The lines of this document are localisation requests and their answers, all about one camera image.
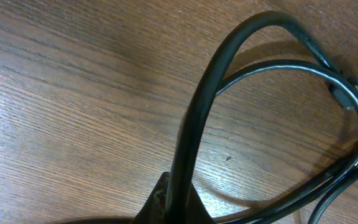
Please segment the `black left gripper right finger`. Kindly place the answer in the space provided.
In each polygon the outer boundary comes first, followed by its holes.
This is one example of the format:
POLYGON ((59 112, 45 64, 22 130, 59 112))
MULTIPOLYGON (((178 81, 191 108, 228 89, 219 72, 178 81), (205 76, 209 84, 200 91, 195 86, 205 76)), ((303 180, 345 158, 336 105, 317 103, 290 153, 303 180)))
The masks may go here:
POLYGON ((194 185, 191 185, 186 210, 186 221, 189 224, 215 224, 214 220, 205 209, 194 185))

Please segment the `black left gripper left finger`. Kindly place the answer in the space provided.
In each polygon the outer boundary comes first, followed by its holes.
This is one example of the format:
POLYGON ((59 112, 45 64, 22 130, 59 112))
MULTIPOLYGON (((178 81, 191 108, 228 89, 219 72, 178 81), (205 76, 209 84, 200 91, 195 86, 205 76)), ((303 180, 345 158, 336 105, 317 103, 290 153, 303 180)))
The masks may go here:
POLYGON ((170 173, 163 172, 140 212, 131 224, 163 224, 170 173))

